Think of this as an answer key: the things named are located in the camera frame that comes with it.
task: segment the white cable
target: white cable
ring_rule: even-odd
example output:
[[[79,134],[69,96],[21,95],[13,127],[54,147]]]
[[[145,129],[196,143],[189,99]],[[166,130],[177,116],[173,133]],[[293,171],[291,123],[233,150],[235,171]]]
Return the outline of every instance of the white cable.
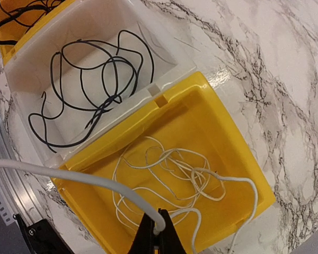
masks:
[[[194,205],[195,205],[195,202],[197,201],[197,199],[199,198],[200,195],[203,195],[204,197],[210,199],[210,200],[213,200],[213,201],[220,201],[224,198],[225,194],[226,194],[226,190],[225,190],[225,186],[224,186],[224,183],[225,181],[231,181],[231,182],[246,182],[246,183],[249,183],[254,191],[254,206],[253,206],[253,210],[252,210],[252,213],[251,213],[251,216],[241,225],[241,227],[237,230],[237,232],[234,234],[233,236],[233,239],[232,239],[232,242],[231,242],[231,246],[230,246],[230,249],[229,249],[229,254],[232,254],[233,252],[233,248],[234,248],[234,244],[235,244],[235,241],[237,239],[237,236],[239,234],[239,232],[241,231],[241,229],[247,225],[255,216],[255,213],[257,211],[257,205],[258,205],[258,191],[257,191],[257,188],[254,184],[254,182],[249,179],[249,178],[242,178],[242,177],[224,177],[224,176],[220,176],[218,175],[217,173],[213,172],[210,170],[210,165],[209,165],[209,162],[207,160],[207,158],[203,155],[201,155],[200,153],[197,153],[197,152],[194,152],[194,151],[191,151],[191,150],[188,150],[188,149],[183,149],[183,148],[174,148],[174,149],[169,149],[169,150],[164,150],[164,147],[163,145],[156,139],[152,138],[152,137],[146,137],[148,139],[151,139],[155,142],[157,142],[160,147],[150,147],[146,150],[145,152],[145,162],[146,162],[146,166],[135,166],[135,165],[132,165],[131,163],[128,162],[128,160],[126,160],[124,158],[124,154],[125,154],[125,151],[122,153],[122,155],[120,156],[119,160],[118,160],[118,163],[117,163],[117,166],[116,168],[114,169],[114,172],[113,172],[113,180],[117,180],[117,177],[116,177],[116,171],[117,171],[117,168],[119,167],[119,164],[120,164],[120,160],[123,159],[123,161],[130,167],[130,168],[133,168],[133,169],[138,169],[138,170],[149,170],[149,172],[154,176],[154,178],[156,180],[158,180],[174,197],[175,199],[177,200],[189,200],[191,198],[193,198],[193,202],[188,204],[187,206],[180,206],[180,205],[176,205],[174,204],[173,202],[169,201],[168,199],[164,198],[163,196],[161,196],[160,194],[158,194],[157,192],[151,190],[150,188],[147,188],[147,187],[136,187],[133,189],[133,191],[136,191],[138,189],[145,189],[147,191],[150,191],[152,192],[153,194],[155,194],[156,196],[158,196],[159,198],[161,198],[162,200],[164,200],[165,202],[169,203],[170,205],[178,208],[177,210],[174,210],[174,211],[169,211],[169,212],[174,212],[173,214],[171,214],[171,218],[173,219],[175,216],[179,215],[179,214],[182,214],[182,213],[185,213],[184,217],[181,218],[178,222],[176,222],[174,225],[178,224],[179,222],[181,222],[183,219],[185,219],[185,217],[189,214],[189,212],[193,211],[193,212],[196,212],[198,214],[198,224],[195,228],[195,231],[193,233],[193,237],[192,237],[192,251],[193,251],[193,254],[196,254],[196,249],[195,249],[195,239],[196,239],[196,235],[198,233],[198,230],[199,230],[199,227],[200,227],[200,224],[201,224],[201,213],[199,212],[199,210],[193,208]],[[161,149],[162,150],[162,154],[160,155],[159,159],[155,162],[155,163],[152,163],[152,164],[148,164],[148,151],[149,149],[152,149],[152,148],[158,148],[158,149]],[[185,161],[182,161],[182,160],[176,160],[176,159],[173,159],[171,157],[171,154],[172,153],[178,153],[179,156],[183,159],[183,156],[181,155],[180,152],[187,152],[187,153],[192,153],[194,155],[198,155],[200,157],[202,157],[204,159],[204,167],[203,168],[200,168],[200,167],[192,167],[191,165],[189,165],[188,163],[186,163]],[[171,170],[168,168],[167,166],[167,160],[169,160],[170,162],[174,163],[182,172],[183,174],[186,176],[186,178],[183,178],[183,177],[180,177],[180,176],[177,176],[174,172],[175,170]],[[166,168],[163,167],[163,165],[161,163],[165,162],[166,164]],[[151,170],[152,167],[155,167],[157,165],[160,165],[162,169],[166,170],[166,171],[169,171],[171,175],[173,175],[174,177],[176,177],[177,179],[180,179],[180,180],[184,180],[184,181],[190,181],[196,191],[196,193],[188,198],[178,198],[176,196],[176,194],[174,193],[173,190],[171,190],[167,184],[165,184],[158,176],[156,176],[153,172],[153,170]],[[207,173],[208,174],[208,177],[207,179],[205,178],[205,176],[203,174],[200,174],[199,172],[202,172],[202,173]],[[204,193],[204,189],[206,188],[206,186],[208,185],[209,183],[209,180],[210,180],[210,176],[213,176],[215,178],[217,178],[219,181],[220,181],[220,185],[222,187],[222,189],[224,190],[223,191],[223,194],[220,196],[220,197],[212,197],[206,193]],[[129,208],[129,206],[125,203],[124,201],[124,196],[120,195],[120,200],[118,201],[118,203],[116,204],[115,203],[115,200],[113,199],[113,202],[114,202],[114,205],[116,206],[116,213],[120,212],[128,221],[130,221],[133,225],[137,225],[135,222],[133,222],[132,220],[130,220],[128,217],[125,216],[125,214],[122,213],[122,211],[120,210],[119,208],[119,205],[121,202],[123,202],[125,204],[125,206],[132,212],[134,212],[132,209]]]
[[[176,217],[182,213],[189,213],[189,212],[195,212],[198,216],[198,222],[197,222],[195,231],[193,232],[192,241],[191,241],[191,248],[192,248],[193,254],[198,254],[196,251],[196,247],[195,247],[195,241],[196,241],[197,233],[198,233],[200,225],[201,225],[201,213],[200,213],[200,211],[196,208],[186,208],[186,209],[181,209],[181,210],[171,214],[170,217],[171,217],[171,219],[173,219],[174,217]]]
[[[146,202],[137,193],[133,192],[129,187],[118,182],[112,181],[110,179],[74,171],[52,169],[15,160],[0,160],[0,168],[17,169],[21,171],[27,171],[36,175],[56,177],[110,189],[128,198],[135,205],[141,208],[153,221],[155,221],[155,235],[158,235],[161,231],[165,229],[165,220],[159,214],[159,212],[157,212],[148,202]]]
[[[241,225],[241,227],[237,230],[237,232],[235,232],[234,236],[233,236],[233,239],[232,239],[232,242],[231,242],[231,246],[229,248],[229,251],[228,253],[229,254],[232,254],[232,251],[233,251],[233,247],[234,247],[234,243],[238,237],[238,234],[239,232],[241,231],[241,229],[250,223],[250,221],[252,221],[252,219],[254,218],[255,216],[255,213],[257,211],[257,206],[258,206],[258,190],[257,190],[257,187],[255,186],[254,182],[249,179],[249,178],[244,178],[244,177],[230,177],[230,176],[220,176],[218,175],[217,173],[215,172],[212,172],[212,171],[209,171],[209,170],[206,170],[205,168],[195,168],[195,170],[198,170],[198,171],[202,171],[202,172],[206,172],[208,174],[211,174],[213,175],[214,177],[216,177],[218,180],[221,180],[221,181],[228,181],[228,182],[245,182],[245,183],[249,183],[253,189],[253,192],[254,192],[254,205],[253,205],[253,209],[252,209],[252,213],[251,213],[251,216]]]

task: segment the white marble surface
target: white marble surface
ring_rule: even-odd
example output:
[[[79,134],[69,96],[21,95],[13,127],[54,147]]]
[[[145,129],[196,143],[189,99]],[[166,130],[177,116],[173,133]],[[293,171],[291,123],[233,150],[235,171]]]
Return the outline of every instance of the white marble surface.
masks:
[[[318,0],[142,2],[181,42],[230,112],[277,202],[236,253],[290,253],[318,229]],[[38,163],[0,58],[0,110],[17,157]],[[102,250],[46,177],[26,175],[75,253]],[[204,253],[226,253],[230,238]]]

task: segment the black wire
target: black wire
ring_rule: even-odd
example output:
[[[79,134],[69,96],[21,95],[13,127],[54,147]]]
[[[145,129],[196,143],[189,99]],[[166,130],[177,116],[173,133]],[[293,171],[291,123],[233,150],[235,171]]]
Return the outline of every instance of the black wire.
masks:
[[[47,15],[54,8],[56,8],[59,4],[61,4],[64,0],[53,0],[50,5],[48,5],[48,1],[49,0],[47,0],[46,3],[44,3],[43,0],[35,0],[35,1],[30,2],[26,6],[22,6],[22,7],[16,8],[16,9],[8,12],[2,6],[1,0],[0,0],[0,9],[8,16],[7,18],[0,21],[0,28],[5,24],[8,24],[8,23],[14,21],[17,24],[28,28],[25,31],[25,33],[27,33],[44,15]],[[22,14],[29,12],[29,11],[44,11],[44,12],[35,21],[33,21],[32,24],[24,24],[23,22],[18,20],[18,18]],[[17,41],[15,41],[15,40],[5,40],[5,41],[0,40],[0,45],[13,45],[14,46],[14,45],[16,45],[16,43],[17,43]]]
[[[43,102],[42,102],[42,107],[41,107],[41,113],[31,113],[28,116],[28,121],[29,121],[29,125],[30,128],[33,132],[33,134],[37,137],[37,139],[39,141],[41,141],[42,143],[44,143],[52,152],[56,152],[54,150],[54,148],[69,148],[69,147],[74,147],[77,146],[78,144],[83,143],[93,132],[94,128],[96,127],[97,123],[99,122],[101,116],[106,113],[109,112],[110,110],[113,109],[113,107],[110,107],[112,105],[112,103],[116,103],[116,104],[120,104],[122,103],[122,95],[126,92],[126,90],[131,86],[131,84],[133,83],[133,88],[131,90],[131,93],[129,94],[129,97],[132,96],[137,89],[137,85],[138,85],[138,80],[139,80],[139,74],[140,71],[142,69],[142,66],[144,64],[144,57],[143,55],[135,50],[131,50],[131,49],[127,49],[127,48],[123,48],[120,46],[120,35],[121,33],[127,32],[131,35],[133,35],[134,37],[136,37],[142,44],[144,44],[144,46],[146,47],[148,54],[149,54],[149,58],[151,60],[151,64],[152,64],[152,72],[151,72],[151,77],[150,77],[150,82],[153,81],[154,79],[154,60],[153,60],[153,56],[151,53],[151,50],[149,49],[148,45],[144,42],[144,40],[142,38],[140,38],[137,34],[130,32],[128,30],[121,30],[118,34],[118,44],[117,46],[113,45],[112,43],[108,43],[105,41],[100,41],[100,40],[77,40],[77,41],[73,41],[70,43],[67,43],[66,45],[64,45],[61,48],[60,52],[56,52],[52,57],[51,57],[51,61],[50,61],[50,82],[51,82],[51,86],[52,86],[52,90],[53,92],[56,94],[57,98],[61,101],[61,110],[60,112],[53,117],[47,117],[44,115],[44,109],[45,109],[45,104],[46,104],[46,92],[43,92],[42,94],[42,98],[43,98]],[[116,48],[116,52],[115,52],[115,56],[113,56],[108,50],[106,50],[105,48],[95,44],[95,43],[99,43],[99,44],[106,44],[109,45],[113,48]],[[104,52],[109,58],[103,62],[100,63],[96,66],[93,67],[80,67],[75,65],[74,63],[72,63],[67,57],[66,54],[64,53],[64,50],[74,44],[85,44],[88,45],[90,47],[94,47],[98,50],[101,50],[102,52]],[[127,52],[131,52],[131,53],[135,53],[137,55],[139,55],[140,57],[140,64],[138,66],[138,68],[134,67],[134,65],[126,58],[119,56],[119,52],[120,51],[127,51]],[[59,92],[55,86],[55,81],[54,81],[54,61],[55,58],[59,57]],[[63,71],[63,60],[69,64],[70,66],[72,66],[75,69],[78,69],[80,71],[80,86],[81,86],[81,90],[86,98],[86,100],[92,105],[93,108],[82,108],[82,107],[78,107],[75,105],[72,105],[71,103],[67,102],[64,99],[64,94],[63,94],[63,82],[62,82],[62,71]],[[114,69],[114,78],[115,78],[115,89],[114,89],[114,94],[110,94],[107,91],[107,87],[106,87],[106,83],[104,80],[104,72],[105,72],[105,68],[107,65],[113,65],[113,69]],[[126,82],[125,87],[119,91],[119,77],[118,77],[118,68],[117,68],[117,64],[126,64],[127,66],[129,66],[131,68],[132,74],[129,78],[129,80]],[[83,74],[84,71],[90,71],[90,70],[95,70],[98,68],[102,68],[101,69],[101,82],[102,82],[102,88],[105,92],[105,94],[108,96],[108,98],[106,100],[104,100],[99,106],[95,103],[92,102],[92,100],[89,98],[88,94],[85,91],[84,88],[84,82],[83,82]],[[74,110],[78,110],[78,111],[84,111],[84,112],[94,112],[92,118],[88,121],[85,129],[88,129],[86,135],[80,139],[79,141],[70,143],[70,144],[55,144],[55,143],[51,143],[48,141],[48,137],[47,137],[47,121],[49,120],[55,120],[57,118],[59,118],[65,109],[65,106],[68,106],[69,108],[72,108]],[[43,121],[43,128],[44,128],[44,138],[42,138],[34,129],[33,124],[32,124],[32,117],[33,116],[37,116],[37,117],[41,117],[42,121]]]

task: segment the yellow container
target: yellow container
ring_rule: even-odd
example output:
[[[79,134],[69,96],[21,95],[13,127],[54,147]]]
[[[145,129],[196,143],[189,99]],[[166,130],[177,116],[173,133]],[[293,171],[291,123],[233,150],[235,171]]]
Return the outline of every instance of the yellow container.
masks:
[[[12,11],[19,7],[24,7],[33,2],[34,0],[1,0],[0,3],[4,10]],[[30,40],[36,32],[38,32],[44,25],[46,25],[51,19],[58,15],[62,10],[68,7],[75,0],[66,0],[58,7],[42,17],[28,32],[28,27],[22,26],[14,21],[3,25],[0,28],[0,40],[15,40],[16,45],[0,45],[0,52],[3,58],[3,64],[6,63],[18,52],[19,49],[24,46],[28,40]],[[24,24],[33,24],[38,17],[43,13],[42,10],[33,10],[22,14],[17,20]],[[0,21],[8,18],[9,16],[0,8]]]
[[[270,186],[248,145],[216,93],[199,72],[143,106],[68,160],[62,169],[111,179],[120,154],[132,142],[126,157],[131,156],[131,163],[144,166],[144,151],[156,145],[144,139],[147,135],[160,140],[166,149],[186,148],[205,155],[211,169],[222,176],[251,178],[259,193],[256,216],[275,202]],[[197,157],[187,159],[191,160],[189,162],[192,165],[200,163]],[[176,182],[173,191],[178,196],[192,191],[190,183],[172,178],[164,170],[156,173],[170,186]],[[173,200],[172,194],[162,188],[146,170],[136,171],[122,163],[118,179],[131,188],[150,186]],[[54,183],[107,253],[128,252],[135,232],[117,220],[110,190],[61,179],[54,179]],[[214,179],[209,185],[206,190],[209,195],[217,197],[222,193],[217,180]],[[225,182],[225,188],[226,195],[220,202],[201,197],[195,204],[195,208],[202,213],[196,238],[198,252],[234,233],[252,212],[254,194],[249,184]],[[149,192],[139,194],[155,208],[171,208]],[[134,214],[130,214],[130,217],[137,222],[142,218]],[[196,223],[197,216],[190,213],[176,226],[187,253],[192,253],[191,238]]]

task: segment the white plastic box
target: white plastic box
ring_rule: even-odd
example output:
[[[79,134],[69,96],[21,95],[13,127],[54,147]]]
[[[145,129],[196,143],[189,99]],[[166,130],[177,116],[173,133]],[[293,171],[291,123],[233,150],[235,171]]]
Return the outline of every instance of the white plastic box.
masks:
[[[71,148],[56,149],[53,153],[32,133],[28,123],[30,113],[40,113],[43,99],[47,93],[45,115],[54,116],[59,113],[61,102],[55,97],[50,86],[50,59],[60,51],[63,45],[78,39],[103,40],[117,43],[120,30],[129,30],[142,37],[154,58],[155,75],[150,84],[151,65],[144,47],[139,46],[127,33],[121,37],[121,45],[137,49],[144,55],[144,66],[139,76],[136,93],[108,113],[104,113],[90,137],[80,145]],[[72,46],[68,49],[71,61],[80,66],[88,66],[107,60],[106,55],[91,47]],[[139,58],[134,55],[125,56],[137,63]],[[54,70],[59,68],[55,61]],[[40,160],[45,166],[59,167],[71,156],[88,146],[109,129],[121,122],[132,112],[177,82],[188,77],[195,71],[194,63],[178,46],[177,41],[164,29],[154,13],[148,10],[139,0],[77,0],[40,29],[5,66],[9,87],[19,115],[36,149]],[[126,66],[118,66],[120,73],[129,75]],[[101,85],[101,70],[83,74],[85,90],[92,101],[101,103],[104,92]],[[108,77],[107,83],[114,78]],[[70,65],[63,69],[63,91],[66,100],[80,107],[90,107],[80,89],[79,71]],[[73,111],[68,108],[60,118],[47,122],[48,141],[57,144],[68,144],[80,140],[87,130],[85,126],[93,113]],[[32,120],[35,130],[43,137],[44,127],[40,117]]]

